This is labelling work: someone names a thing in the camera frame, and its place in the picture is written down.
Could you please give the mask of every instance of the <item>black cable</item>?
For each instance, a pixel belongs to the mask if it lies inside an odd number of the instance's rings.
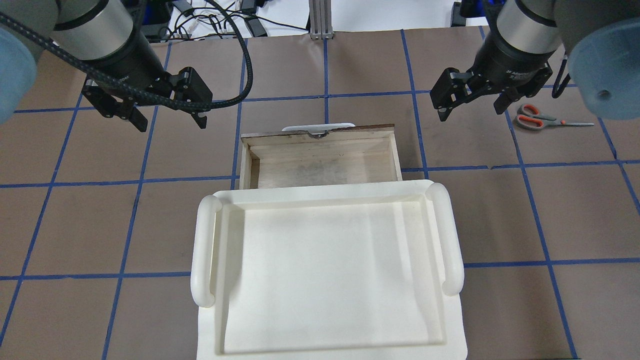
[[[560,79],[564,74],[564,67],[566,66],[566,59],[567,55],[564,54],[564,58],[562,59],[562,63],[560,64],[560,70],[558,70],[558,75],[556,76],[556,81],[554,82],[554,87],[553,89],[551,89],[551,97],[553,97],[554,99],[557,99],[558,97],[560,97],[560,95],[562,95],[562,92],[564,92],[566,86],[569,84],[569,80],[571,80],[571,75],[567,74],[560,84]]]
[[[270,23],[275,24],[275,25],[285,26],[285,27],[287,27],[287,28],[298,29],[298,30],[302,30],[302,31],[304,31],[304,32],[308,32],[308,30],[307,30],[307,29],[305,29],[305,28],[301,28],[301,27],[299,27],[299,26],[294,26],[294,25],[289,25],[289,24],[283,24],[283,23],[281,23],[281,22],[277,22],[277,21],[273,21],[273,20],[265,19],[265,18],[263,18],[263,17],[261,17],[261,16],[255,15],[255,14],[252,14],[252,15],[247,16],[247,19],[260,19],[260,20],[264,20],[264,21],[266,21],[266,22],[270,22]]]
[[[229,4],[229,6],[227,6],[227,7],[225,8],[225,11],[228,11],[228,10],[231,8],[231,6],[233,6],[235,3],[236,3],[235,1],[231,2],[231,4]],[[178,14],[178,16],[175,18],[175,22],[173,23],[173,31],[171,31],[170,29],[168,29],[168,30],[170,31],[170,34],[169,34],[169,36],[168,36],[169,38],[171,38],[171,37],[173,36],[173,34],[175,34],[175,32],[176,32],[176,31],[178,31],[178,28],[179,28],[179,27],[178,27],[178,21],[180,21],[180,18],[181,18],[182,16],[186,16],[186,13],[191,13],[191,15],[189,15],[190,17],[207,16],[206,14],[202,14],[202,13],[200,13],[200,14],[195,14],[195,13],[194,13],[194,12],[195,12],[195,10],[216,10],[216,9],[215,9],[215,8],[209,8],[209,7],[206,7],[206,6],[198,6],[198,7],[190,8],[190,9],[186,9],[186,10],[184,10],[183,12],[180,12],[180,13]]]
[[[216,3],[213,0],[205,0],[205,1],[213,5],[215,9],[217,9],[222,14],[222,16],[224,16],[226,19],[230,19],[230,15],[218,3]],[[151,104],[158,104],[174,110],[183,110],[190,113],[205,112],[211,109],[226,108],[229,106],[236,105],[239,102],[241,102],[249,94],[249,91],[251,90],[251,87],[253,85],[253,67],[251,65],[251,58],[249,56],[249,51],[246,47],[244,39],[242,38],[242,35],[240,34],[240,31],[238,30],[235,22],[231,19],[229,23],[231,24],[231,27],[233,28],[233,30],[236,32],[236,36],[237,36],[238,42],[240,43],[240,47],[242,48],[242,52],[243,52],[243,56],[246,64],[246,84],[244,85],[244,89],[240,92],[240,94],[238,94],[238,96],[232,99],[214,101],[214,102],[189,102],[189,101],[172,100],[167,97],[163,97],[163,96],[156,95],[144,90],[140,90],[138,88],[134,88],[133,86],[127,83],[121,82],[119,79],[114,78],[113,76],[107,75],[104,72],[92,67],[89,64],[86,64],[85,62],[81,61],[75,56],[69,54],[64,49],[61,49],[56,44],[54,44],[54,42],[51,39],[43,37],[33,29],[28,28],[21,22],[15,20],[13,17],[10,17],[5,13],[0,12],[0,24],[3,24],[7,28],[16,31],[20,35],[34,42],[36,45],[39,45],[43,49],[52,53],[53,55],[56,55],[57,57],[59,57],[69,65],[81,70],[82,72],[87,73],[94,81],[104,83],[105,85],[110,86],[112,88],[119,89],[123,91],[126,95],[134,97],[139,101],[145,101]]]
[[[169,41],[169,40],[188,40],[189,39],[189,33],[187,32],[186,29],[184,29],[184,25],[191,21],[191,20],[198,20],[200,22],[203,22],[204,24],[208,24],[210,25],[213,30],[216,32],[217,35],[220,35],[220,32],[218,31],[218,28],[216,27],[216,24],[219,23],[219,21],[216,18],[216,22],[214,22],[211,17],[215,17],[215,15],[211,14],[211,15],[202,15],[202,14],[198,14],[198,15],[194,15],[188,19],[186,19],[185,21],[183,21],[179,26],[177,26],[176,29],[174,29],[167,38],[165,38],[165,41]],[[202,19],[207,19],[209,20],[209,22],[204,22]],[[177,30],[178,34],[180,35],[180,37],[173,37],[175,35],[175,31]]]

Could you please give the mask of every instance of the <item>grid square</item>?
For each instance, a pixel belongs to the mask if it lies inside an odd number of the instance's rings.
[[[36,81],[17,109],[75,108],[84,78],[80,70],[43,51],[38,60]]]
[[[195,359],[197,324],[189,277],[124,279],[107,359]]]
[[[567,88],[558,99],[551,98],[551,89],[544,88],[535,97],[512,104],[509,107],[511,120],[515,119],[518,107],[525,103],[531,103],[543,113],[567,122],[595,124],[587,127],[548,127],[541,131],[525,130],[514,124],[525,163],[613,160],[598,119],[584,106],[577,88]]]
[[[411,90],[400,31],[338,33],[326,43],[330,94]]]
[[[324,124],[324,99],[250,101],[242,105],[240,133],[273,133],[286,126],[313,124]]]
[[[237,107],[212,110],[206,129],[187,113],[160,107],[145,178],[227,176],[233,170]]]
[[[555,266],[564,311],[582,359],[638,359],[640,264]]]
[[[27,274],[120,271],[138,185],[55,187]]]
[[[422,168],[411,95],[336,97],[329,100],[329,119],[357,126],[395,124],[400,166]]]
[[[308,34],[250,38],[248,48],[255,74],[249,97],[324,93],[322,41],[311,40]]]
[[[229,180],[144,184],[126,271],[189,271],[198,204],[206,195],[228,189]]]
[[[116,279],[25,281],[2,359],[100,359]]]
[[[640,119],[604,120],[620,160],[640,160]]]
[[[0,126],[0,184],[51,181],[72,115],[72,111],[13,114]]]
[[[149,124],[154,107],[139,108]],[[79,111],[60,164],[58,182],[137,180],[148,133],[131,123],[105,119],[94,110]]]
[[[544,260],[519,168],[434,171],[451,195],[466,263]]]
[[[402,180],[424,180],[423,171],[406,171],[402,173]]]
[[[465,269],[461,300],[468,360],[571,357],[546,266]]]
[[[491,97],[480,97],[453,110],[440,122],[429,94],[418,94],[422,143],[429,167],[517,164],[504,115],[496,115]]]
[[[214,99],[229,99],[239,92],[242,58],[242,50],[234,38],[176,42],[171,47],[167,71],[177,74],[184,67],[193,67]]]
[[[640,221],[616,165],[528,168],[552,259],[640,256]]]
[[[410,29],[404,37],[416,90],[431,90],[447,67],[467,71],[483,43],[476,26]]]
[[[20,275],[47,188],[0,189],[0,275]]]
[[[6,312],[9,311],[11,306],[11,299],[13,298],[13,292],[17,281],[0,281],[0,323],[4,324]]]

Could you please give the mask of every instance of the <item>white plastic tray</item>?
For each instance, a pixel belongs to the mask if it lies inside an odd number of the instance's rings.
[[[198,359],[465,359],[460,246],[429,180],[223,191],[198,209]]]

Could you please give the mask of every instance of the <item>scissors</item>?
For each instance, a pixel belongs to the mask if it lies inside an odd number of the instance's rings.
[[[516,125],[527,130],[542,130],[547,126],[593,126],[592,122],[565,122],[544,114],[531,104],[523,104],[518,109]]]

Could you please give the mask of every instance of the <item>metal frame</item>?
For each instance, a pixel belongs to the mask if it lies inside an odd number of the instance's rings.
[[[331,0],[309,0],[309,24],[312,40],[333,38]]]

